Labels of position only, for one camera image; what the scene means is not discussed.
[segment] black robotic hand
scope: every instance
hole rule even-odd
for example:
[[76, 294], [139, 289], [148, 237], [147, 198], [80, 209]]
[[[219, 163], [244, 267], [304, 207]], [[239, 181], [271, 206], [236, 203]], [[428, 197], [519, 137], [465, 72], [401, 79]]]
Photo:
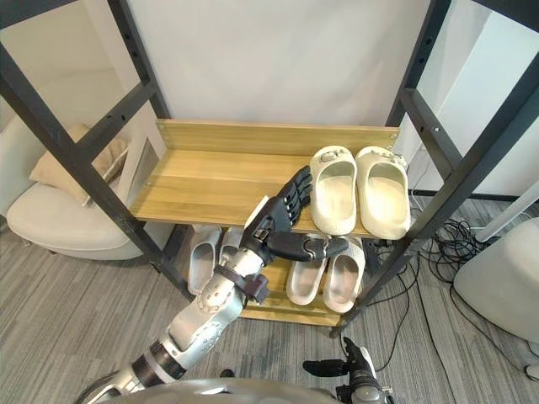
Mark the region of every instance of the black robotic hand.
[[309, 166], [299, 170], [249, 223], [243, 232], [240, 248], [255, 252], [265, 265], [272, 263], [275, 257], [313, 261], [344, 251], [347, 241], [343, 238], [315, 239], [291, 232], [302, 209], [311, 203], [311, 181]]

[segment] wooden shelf board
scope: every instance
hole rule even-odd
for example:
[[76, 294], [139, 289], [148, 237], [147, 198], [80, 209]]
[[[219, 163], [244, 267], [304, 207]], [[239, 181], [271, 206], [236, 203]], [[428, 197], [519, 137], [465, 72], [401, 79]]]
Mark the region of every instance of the wooden shelf board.
[[[398, 128], [186, 122], [157, 120], [168, 151], [131, 206], [144, 221], [243, 226], [259, 201], [273, 196], [311, 156], [327, 145], [347, 147], [354, 155], [366, 146], [391, 149]], [[361, 237], [375, 238], [360, 222]], [[319, 232], [307, 207], [294, 227]], [[187, 278], [188, 260], [180, 272]], [[286, 296], [291, 263], [277, 259], [264, 269], [269, 298], [263, 306], [249, 304], [246, 318], [334, 326], [339, 314], [323, 304], [321, 282], [314, 302], [298, 306]]]
[[[131, 212], [144, 221], [243, 226], [265, 196], [309, 163], [307, 156], [169, 150], [143, 186]], [[370, 235], [358, 220], [353, 234]], [[294, 227], [319, 232], [307, 207]]]
[[286, 296], [286, 280], [290, 272], [291, 262], [276, 259], [264, 268], [263, 274], [268, 278], [269, 297], [263, 306], [248, 303], [242, 317], [278, 322], [299, 322], [315, 326], [334, 326], [339, 321], [339, 314], [329, 310], [323, 303], [322, 290], [325, 274], [314, 301], [307, 306], [298, 306]]

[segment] black cable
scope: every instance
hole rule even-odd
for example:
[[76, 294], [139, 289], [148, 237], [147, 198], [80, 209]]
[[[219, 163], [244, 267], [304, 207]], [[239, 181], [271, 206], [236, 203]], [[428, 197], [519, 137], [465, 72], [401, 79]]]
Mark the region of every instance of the black cable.
[[397, 347], [398, 334], [401, 331], [404, 320], [406, 319], [406, 316], [408, 315], [408, 312], [410, 310], [410, 295], [408, 294], [408, 289], [406, 288], [406, 284], [404, 283], [403, 278], [401, 277], [401, 275], [397, 275], [397, 277], [399, 278], [399, 280], [403, 284], [403, 288], [406, 290], [406, 309], [404, 310], [404, 314], [403, 314], [400, 322], [398, 323], [397, 331], [395, 331], [395, 337], [393, 338], [393, 345], [392, 345], [392, 348], [391, 348], [391, 352], [389, 353], [389, 357], [387, 358], [387, 361], [383, 366], [376, 369], [376, 372], [380, 372], [380, 371], [384, 370], [389, 365], [389, 362], [391, 362], [391, 359], [392, 359], [393, 354], [395, 352], [395, 348]]
[[482, 335], [487, 338], [487, 340], [491, 343], [491, 345], [493, 347], [496, 348], [496, 350], [499, 352], [499, 354], [501, 354], [505, 360], [507, 361], [508, 364], [510, 364], [517, 372], [519, 373], [522, 373], [523, 375], [526, 375], [526, 370], [525, 368], [519, 368], [516, 364], [514, 364], [510, 359], [509, 357], [504, 353], [504, 351], [498, 346], [496, 345], [496, 343], [492, 340], [491, 337], [489, 337], [487, 335], [487, 333], [485, 331], [483, 331], [477, 324], [475, 324], [466, 314], [464, 314], [464, 312], [460, 309], [459, 306], [456, 305], [456, 301], [455, 301], [455, 298], [453, 296], [453, 292], [455, 292], [455, 294], [459, 297], [459, 299], [464, 302], [464, 304], [466, 304], [466, 306], [468, 307], [468, 309], [472, 310], [475, 314], [477, 314], [478, 316], [480, 316], [482, 319], [484, 319], [486, 322], [489, 322], [486, 318], [484, 318], [483, 316], [481, 316], [481, 314], [477, 313], [475, 311], [475, 309], [473, 307], [470, 307], [468, 305], [468, 303], [466, 303], [466, 301], [464, 299], [462, 299], [462, 297], [459, 295], [459, 293], [455, 290], [455, 287], [453, 285], [451, 285], [451, 287], [449, 288], [449, 296], [451, 297], [451, 301], [453, 302], [453, 306], [458, 310], [459, 313], [461, 313], [461, 315], [466, 318], [468, 320], [468, 322], [470, 324], [472, 324], [474, 326], [474, 328], [476, 330], [478, 330], [480, 333], [482, 333]]
[[432, 330], [430, 329], [429, 318], [427, 317], [427, 310], [425, 310], [424, 308], [423, 296], [421, 295], [421, 289], [419, 288], [419, 284], [418, 284], [418, 294], [419, 294], [419, 301], [421, 302], [421, 308], [423, 309], [424, 320], [427, 323], [427, 330], [429, 331], [430, 341], [432, 342], [432, 346], [435, 347], [436, 355], [438, 355], [438, 360], [440, 361], [441, 367], [444, 370], [444, 373], [446, 374], [447, 385], [449, 386], [449, 390], [451, 391], [451, 395], [453, 396], [453, 402], [456, 403], [455, 392], [453, 391], [453, 386], [451, 385], [451, 381], [449, 380], [449, 373], [447, 372], [446, 364], [444, 364], [444, 361], [441, 359], [440, 351], [438, 351], [438, 347], [436, 347], [435, 339], [432, 335]]
[[386, 297], [385, 299], [380, 299], [380, 300], [376, 300], [376, 301], [373, 301], [371, 303], [369, 303], [367, 305], [367, 307], [371, 307], [371, 306], [374, 306], [374, 305], [377, 305], [378, 303], [383, 303], [384, 301], [389, 301], [391, 299], [395, 299], [396, 297], [399, 297], [400, 295], [403, 295], [405, 293], [407, 293], [410, 289], [412, 289], [414, 287], [414, 285], [416, 284], [416, 282], [418, 281], [418, 275], [419, 275], [419, 256], [417, 257], [417, 270], [414, 271], [414, 267], [412, 266], [411, 263], [407, 263], [406, 264], [406, 267], [404, 269], [404, 271], [401, 273], [403, 274], [404, 272], [406, 272], [406, 270], [408, 270], [408, 268], [411, 268], [412, 269], [412, 272], [414, 273], [414, 281], [410, 284], [410, 286], [406, 286], [404, 288], [404, 290], [400, 291], [399, 293], [397, 293], [396, 295], [393, 295], [393, 296], [389, 296], [389, 297]]

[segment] beige pillow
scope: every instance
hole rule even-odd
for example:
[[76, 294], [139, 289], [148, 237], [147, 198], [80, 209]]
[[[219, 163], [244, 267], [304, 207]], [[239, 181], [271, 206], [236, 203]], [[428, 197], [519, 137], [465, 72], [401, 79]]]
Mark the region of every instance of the beige pillow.
[[[79, 141], [86, 135], [89, 128], [86, 125], [75, 125], [67, 130], [69, 136]], [[92, 165], [101, 174], [101, 177], [109, 182], [120, 170], [127, 154], [127, 142], [121, 139], [113, 139], [100, 153]], [[63, 189], [70, 194], [82, 206], [85, 206], [90, 197], [75, 179], [61, 166], [61, 164], [47, 151], [35, 164], [30, 179], [39, 183], [51, 185]]]

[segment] robotic arm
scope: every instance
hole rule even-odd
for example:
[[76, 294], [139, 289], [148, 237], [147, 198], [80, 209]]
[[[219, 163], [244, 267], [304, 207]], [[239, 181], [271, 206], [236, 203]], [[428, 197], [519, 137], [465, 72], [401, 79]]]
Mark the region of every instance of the robotic arm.
[[344, 251], [345, 239], [311, 239], [291, 233], [310, 203], [308, 166], [274, 197], [257, 207], [234, 257], [217, 265], [202, 293], [170, 323], [159, 339], [130, 366], [97, 380], [77, 403], [96, 403], [153, 385], [179, 380], [215, 345], [225, 327], [238, 318], [246, 299], [262, 304], [269, 291], [262, 268], [276, 257], [312, 261]]

